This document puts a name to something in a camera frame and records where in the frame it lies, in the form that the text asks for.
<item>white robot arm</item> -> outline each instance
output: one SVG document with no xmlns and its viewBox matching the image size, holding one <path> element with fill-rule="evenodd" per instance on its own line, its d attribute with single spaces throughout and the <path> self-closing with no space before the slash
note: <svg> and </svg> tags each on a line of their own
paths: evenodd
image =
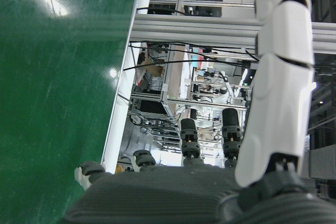
<svg viewBox="0 0 336 224">
<path fill-rule="evenodd" d="M 291 159 L 299 172 L 313 80 L 310 0 L 256 0 L 261 56 L 235 177 L 246 187 Z"/>
</svg>

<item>metal frame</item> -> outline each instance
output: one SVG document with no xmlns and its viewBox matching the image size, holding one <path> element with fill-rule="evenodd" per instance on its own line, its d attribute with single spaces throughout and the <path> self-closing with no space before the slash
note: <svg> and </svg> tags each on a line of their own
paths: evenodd
<svg viewBox="0 0 336 224">
<path fill-rule="evenodd" d="M 212 86 L 223 86 L 222 83 L 210 83 L 210 82 L 202 82 L 202 81 L 191 81 L 191 84 L 211 84 Z M 241 86 L 230 84 L 232 87 L 241 88 L 241 89 L 250 89 L 250 86 Z"/>
<path fill-rule="evenodd" d="M 190 92 L 191 95 L 199 95 L 202 97 L 218 97 L 219 94 L 206 94 L 206 93 L 196 93 L 196 92 Z M 236 100 L 243 100 L 244 98 L 242 97 L 232 97 L 232 99 L 236 99 Z"/>
<path fill-rule="evenodd" d="M 225 3 L 219 1 L 198 1 L 198 0 L 150 0 L 150 5 L 173 5 L 178 7 L 181 6 L 216 6 L 216 7 L 244 7 L 244 8 L 254 8 L 254 4 L 251 3 Z"/>
<path fill-rule="evenodd" d="M 198 106 L 205 106 L 205 107 L 211 107 L 211 108 L 234 108 L 238 111 L 246 111 L 246 108 L 244 106 L 240 105 L 232 105 L 232 104 L 221 104 L 221 103 L 207 103 L 202 101 L 193 101 L 193 100 L 183 100 L 183 99 L 172 99 L 167 98 L 168 103 L 179 103 L 179 104 L 185 104 L 185 105 L 198 105 Z"/>
<path fill-rule="evenodd" d="M 169 45 L 169 49 L 174 50 L 175 46 L 174 45 Z M 173 59 L 174 59 L 174 51 L 169 51 L 167 61 L 172 61 Z M 170 76 L 171 76 L 171 72 L 172 72 L 172 67 L 173 67 L 172 64 L 168 64 L 166 66 L 166 70 L 164 72 L 163 84 L 169 84 Z M 167 94 L 168 94 L 168 89 L 161 91 L 160 100 L 163 101 L 164 98 L 167 97 Z"/>
<path fill-rule="evenodd" d="M 256 61 L 255 59 L 251 58 L 249 55 L 246 55 L 244 53 L 236 53 L 236 52 L 220 52 L 219 54 L 206 54 L 201 53 L 205 56 L 211 57 L 211 58 L 218 58 L 218 59 L 235 59 L 235 60 L 249 60 L 249 61 Z"/>
<path fill-rule="evenodd" d="M 255 19 L 137 14 L 131 40 L 255 49 L 260 28 Z M 314 52 L 336 54 L 336 24 L 312 23 L 312 28 Z"/>
</svg>

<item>green mat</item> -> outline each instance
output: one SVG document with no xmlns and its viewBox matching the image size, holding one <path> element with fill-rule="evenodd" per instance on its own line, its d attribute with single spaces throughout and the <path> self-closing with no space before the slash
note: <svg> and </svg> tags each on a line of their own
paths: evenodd
<svg viewBox="0 0 336 224">
<path fill-rule="evenodd" d="M 0 0 L 0 223 L 55 223 L 101 159 L 134 0 Z"/>
</svg>

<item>white robot arm segment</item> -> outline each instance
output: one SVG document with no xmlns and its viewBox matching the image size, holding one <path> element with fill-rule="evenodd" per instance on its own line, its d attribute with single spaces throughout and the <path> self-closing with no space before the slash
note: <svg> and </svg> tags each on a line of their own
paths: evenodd
<svg viewBox="0 0 336 224">
<path fill-rule="evenodd" d="M 307 132 L 314 59 L 309 0 L 256 0 L 266 21 L 245 137 L 235 170 L 239 185 L 262 178 L 276 153 L 297 158 Z"/>
</svg>

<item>black cable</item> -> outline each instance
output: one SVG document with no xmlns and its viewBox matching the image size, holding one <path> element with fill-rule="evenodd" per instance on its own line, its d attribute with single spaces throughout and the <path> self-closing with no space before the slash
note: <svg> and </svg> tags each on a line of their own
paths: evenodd
<svg viewBox="0 0 336 224">
<path fill-rule="evenodd" d="M 152 60 L 152 61 L 154 61 L 156 64 L 159 64 L 157 61 L 156 61 L 156 59 L 154 58 L 154 57 L 152 57 L 150 54 L 149 54 L 149 50 L 147 49 L 147 55 L 148 55 L 148 57 Z"/>
<path fill-rule="evenodd" d="M 213 58 L 213 57 L 210 57 L 210 56 L 206 56 L 200 52 L 189 52 L 189 51 L 183 51 L 183 50 L 177 50 L 177 49 L 168 49 L 166 48 L 165 50 L 167 51 L 178 51 L 178 52 L 187 52 L 187 53 L 193 53 L 193 54 L 196 54 L 196 55 L 201 55 L 203 57 L 207 57 L 209 59 L 212 59 L 212 60 L 216 60 L 217 62 L 223 62 L 223 61 L 220 61 L 220 60 L 217 60 L 216 58 Z M 219 51 L 219 52 L 230 52 L 230 53 L 234 53 L 234 54 L 244 54 L 244 55 L 249 55 L 250 57 L 252 57 L 253 59 L 255 59 L 256 61 L 259 62 L 259 59 L 256 58 L 255 56 L 253 56 L 250 52 L 248 52 L 246 49 L 245 51 L 246 52 L 237 52 L 237 51 L 229 51 L 229 50 L 221 50 L 221 49 L 215 49 L 216 51 Z"/>
<path fill-rule="evenodd" d="M 168 126 L 165 126 L 165 125 L 163 125 L 163 124 L 158 124 L 158 123 L 157 123 L 157 124 L 145 124 L 145 121 L 142 121 L 141 123 L 137 124 L 137 123 L 135 123 L 135 122 L 132 120 L 131 115 L 130 115 L 130 121 L 131 121 L 131 123 L 133 123 L 133 124 L 136 125 L 136 126 L 141 126 L 141 127 L 146 127 L 146 126 L 155 127 L 155 128 L 153 128 L 153 129 L 156 129 L 156 127 L 158 126 L 158 127 L 162 128 L 162 129 L 169 129 L 169 128 L 175 127 L 175 124 L 179 121 L 181 115 L 179 116 L 178 119 L 176 119 L 174 116 L 168 116 L 168 117 L 170 117 L 170 118 L 174 118 L 175 120 L 172 122 L 172 121 L 168 121 L 168 120 L 165 120 L 165 119 L 158 119 L 158 118 L 149 118 L 149 119 L 146 119 L 147 121 L 155 121 L 155 120 L 156 120 L 156 121 L 160 121 L 160 122 L 162 122 L 162 123 L 166 123 Z"/>
<path fill-rule="evenodd" d="M 216 62 L 216 61 L 212 61 L 212 60 L 176 60 L 176 61 L 165 61 L 165 62 L 163 62 L 161 64 L 183 63 L 183 62 Z M 138 66 L 131 67 L 131 68 L 125 68 L 123 71 L 131 70 L 131 69 L 136 69 L 136 68 L 143 68 L 143 67 L 148 67 L 148 66 L 153 66 L 153 65 L 156 65 L 156 63 L 145 64 L 145 65 L 138 65 Z M 248 68 L 243 67 L 243 66 L 236 66 L 236 65 L 233 65 L 233 64 L 228 64 L 228 65 L 248 69 Z"/>
<path fill-rule="evenodd" d="M 141 8 L 137 8 L 136 10 L 167 10 L 169 12 L 172 12 L 172 13 L 179 13 L 179 14 L 182 14 L 182 15 L 185 15 L 185 16 L 189 16 L 188 14 L 185 14 L 183 12 L 179 12 L 175 9 L 172 9 L 172 8 L 165 8 L 165 7 L 141 7 Z"/>
<path fill-rule="evenodd" d="M 253 56 L 249 51 L 247 51 L 246 49 L 245 49 L 245 52 L 252 58 L 252 59 L 255 59 L 257 62 L 259 62 L 259 59 L 257 58 L 257 57 L 255 57 L 255 56 Z"/>
<path fill-rule="evenodd" d="M 131 51 L 132 51 L 132 56 L 133 56 L 134 66 L 136 67 L 137 64 L 135 63 L 135 56 L 134 56 L 134 52 L 133 52 L 133 48 L 132 48 L 132 47 L 131 47 Z M 138 86 L 139 83 L 138 83 L 138 73 L 137 73 L 137 71 L 135 71 L 135 75 L 136 75 L 136 78 L 137 78 L 137 82 L 136 82 L 136 84 L 137 84 L 137 86 Z"/>
<path fill-rule="evenodd" d="M 130 46 L 129 47 L 133 47 L 133 48 L 144 48 L 144 47 L 136 47 L 136 46 Z M 189 51 L 183 51 L 183 50 L 173 50 L 173 49 L 168 49 L 169 51 L 177 51 L 177 52 L 186 52 L 186 53 L 191 53 Z M 240 68 L 246 68 L 244 67 L 243 65 L 239 65 L 239 64 L 236 64 L 236 63 L 232 63 L 232 62 L 227 62 L 227 61 L 220 61 L 220 60 L 217 60 L 215 58 L 212 58 L 212 57 L 209 57 L 209 56 L 206 56 L 202 53 L 199 53 L 199 52 L 192 52 L 192 54 L 196 54 L 196 55 L 200 55 L 200 56 L 203 56 L 205 58 L 209 58 L 211 60 L 179 60 L 179 61 L 165 61 L 165 62 L 160 62 L 161 65 L 163 64 L 168 64 L 168 63 L 182 63 L 182 62 L 218 62 L 218 63 L 224 63 L 224 64 L 228 64 L 228 65 L 231 65 L 231 66 L 234 66 L 234 67 L 240 67 Z M 147 67 L 147 66 L 153 66 L 153 65 L 157 65 L 157 63 L 151 63 L 151 64 L 145 64 L 145 65 L 139 65 L 139 66 L 136 66 L 136 67 L 133 67 L 133 68 L 141 68 L 141 67 Z"/>
<path fill-rule="evenodd" d="M 121 97 L 122 99 L 128 101 L 130 104 L 132 104 L 132 102 L 130 101 L 130 99 L 127 99 L 126 97 L 122 96 L 121 94 L 118 94 L 119 97 Z"/>
<path fill-rule="evenodd" d="M 133 61 L 134 61 L 134 65 L 136 66 L 137 64 L 135 64 L 135 57 L 134 57 L 133 47 L 132 47 L 131 45 L 130 45 L 129 47 L 130 47 L 131 50 L 132 50 Z M 157 62 L 155 58 L 153 58 L 152 56 L 150 56 L 150 54 L 149 54 L 148 51 L 147 51 L 147 54 L 148 54 L 148 57 L 149 57 L 150 59 L 152 59 L 154 62 L 156 62 L 157 64 L 159 64 L 159 62 Z"/>
</svg>

